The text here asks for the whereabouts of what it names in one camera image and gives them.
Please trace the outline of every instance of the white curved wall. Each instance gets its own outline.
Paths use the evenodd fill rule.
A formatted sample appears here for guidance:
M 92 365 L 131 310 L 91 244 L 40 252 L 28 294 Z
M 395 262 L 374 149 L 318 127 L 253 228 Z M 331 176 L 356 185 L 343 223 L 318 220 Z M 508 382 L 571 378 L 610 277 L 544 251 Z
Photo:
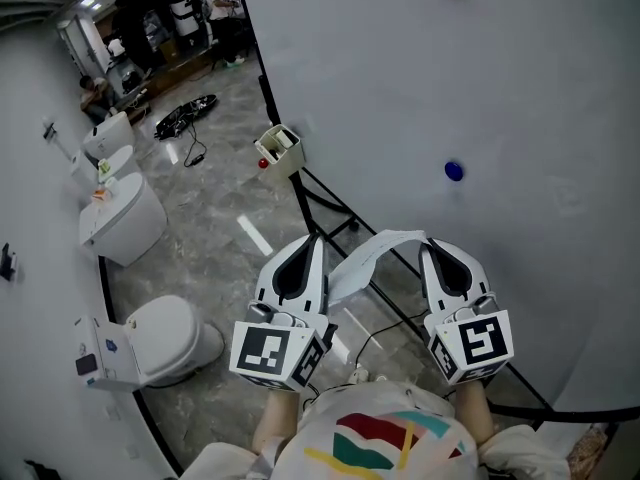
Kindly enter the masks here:
M 23 459 L 65 480 L 159 480 L 172 471 L 131 395 L 83 388 L 76 378 L 73 322 L 105 315 L 97 261 L 77 245 L 79 205 L 67 192 L 69 162 L 42 138 L 56 119 L 75 151 L 91 128 L 79 110 L 79 73 L 54 31 L 0 37 L 0 241 L 21 263 L 0 279 L 0 477 L 22 478 Z M 104 413 L 115 405 L 120 421 Z M 124 447 L 137 447 L 130 460 Z
M 478 258 L 550 402 L 640 405 L 640 0 L 247 6 L 309 169 L 376 229 Z

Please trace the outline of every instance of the white toilet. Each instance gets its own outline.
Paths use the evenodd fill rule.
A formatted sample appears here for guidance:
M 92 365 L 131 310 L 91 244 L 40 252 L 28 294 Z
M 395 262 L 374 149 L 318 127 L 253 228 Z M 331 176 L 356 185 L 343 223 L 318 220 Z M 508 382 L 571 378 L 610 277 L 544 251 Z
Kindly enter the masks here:
M 78 376 L 88 387 L 110 391 L 179 382 L 224 349 L 220 332 L 175 295 L 145 304 L 124 325 L 81 317 L 75 334 Z
M 140 173 L 117 182 L 110 201 L 92 202 L 80 213 L 80 245 L 128 267 L 160 239 L 167 214 Z
M 93 128 L 83 141 L 84 149 L 96 159 L 109 158 L 124 146 L 135 146 L 135 135 L 126 112 L 120 112 Z
M 109 171 L 102 173 L 96 169 L 82 151 L 76 152 L 71 160 L 71 177 L 80 189 L 82 197 L 91 201 L 91 195 L 104 185 L 109 178 L 122 179 L 134 172 L 141 172 L 134 157 L 133 146 L 124 146 L 106 158 Z

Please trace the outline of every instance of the person standing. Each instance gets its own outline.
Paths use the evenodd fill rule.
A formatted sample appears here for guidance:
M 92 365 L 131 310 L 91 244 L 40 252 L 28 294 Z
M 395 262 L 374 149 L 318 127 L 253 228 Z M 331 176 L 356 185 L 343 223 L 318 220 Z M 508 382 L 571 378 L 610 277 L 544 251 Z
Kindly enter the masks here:
M 230 0 L 202 0 L 205 15 L 211 25 L 213 35 L 217 37 L 222 56 L 227 67 L 239 66 L 244 59 L 237 55 L 238 48 L 234 40 L 234 32 L 238 24 L 229 17 L 229 10 L 239 7 L 238 2 Z
M 113 17 L 112 27 L 122 41 L 128 57 L 139 66 L 147 78 L 158 67 L 153 49 L 144 31 L 144 13 L 130 5 L 116 2 L 118 11 Z

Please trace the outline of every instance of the blue ball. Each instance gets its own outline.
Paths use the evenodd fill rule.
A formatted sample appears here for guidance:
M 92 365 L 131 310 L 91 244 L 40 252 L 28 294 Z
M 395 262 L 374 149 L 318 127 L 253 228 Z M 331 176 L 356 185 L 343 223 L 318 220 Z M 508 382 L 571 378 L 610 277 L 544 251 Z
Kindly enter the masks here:
M 444 172 L 450 180 L 460 181 L 464 178 L 464 170 L 460 164 L 455 162 L 447 162 L 444 166 Z

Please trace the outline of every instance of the marble floor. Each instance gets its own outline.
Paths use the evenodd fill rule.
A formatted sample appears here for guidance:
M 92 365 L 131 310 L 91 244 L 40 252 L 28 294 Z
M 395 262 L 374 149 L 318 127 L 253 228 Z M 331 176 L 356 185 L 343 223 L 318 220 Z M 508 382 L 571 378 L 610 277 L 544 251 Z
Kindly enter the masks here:
M 234 322 L 244 318 L 258 273 L 267 261 L 238 224 L 238 217 L 246 216 L 276 251 L 307 234 L 291 184 L 274 179 L 273 173 L 257 165 L 253 141 L 269 127 L 259 74 L 254 57 L 237 69 L 194 75 L 194 81 L 185 81 L 155 99 L 153 111 L 137 127 L 136 156 L 167 211 L 169 226 L 160 241 L 127 269 L 108 262 L 119 322 L 151 299 L 175 294 L 196 306 L 229 344 Z M 185 168 L 189 134 L 160 143 L 153 138 L 155 125 L 178 105 L 206 94 L 219 98 L 216 108 L 195 124 L 208 152 L 202 163 Z M 197 148 L 194 155 L 200 152 Z M 326 195 L 310 178 L 305 176 L 303 181 Z M 344 215 L 313 202 L 311 207 L 326 230 L 345 220 Z M 350 251 L 369 236 L 363 228 L 345 230 L 336 241 Z M 341 258 L 333 249 L 329 252 L 330 264 L 337 265 Z M 418 280 L 395 258 L 381 260 L 375 280 L 406 314 L 425 310 Z M 369 333 L 399 320 L 370 288 L 334 309 L 331 319 L 339 325 L 336 339 L 312 378 L 320 391 L 348 378 Z M 214 441 L 249 446 L 266 391 L 229 373 L 228 362 L 227 347 L 218 361 L 193 379 L 171 388 L 143 390 L 160 431 L 183 467 Z M 360 363 L 373 374 L 410 381 L 439 395 L 449 391 L 428 352 L 406 326 L 375 336 Z M 496 376 L 489 393 L 496 403 L 536 406 L 507 371 Z M 499 419 L 501 426 L 514 423 Z

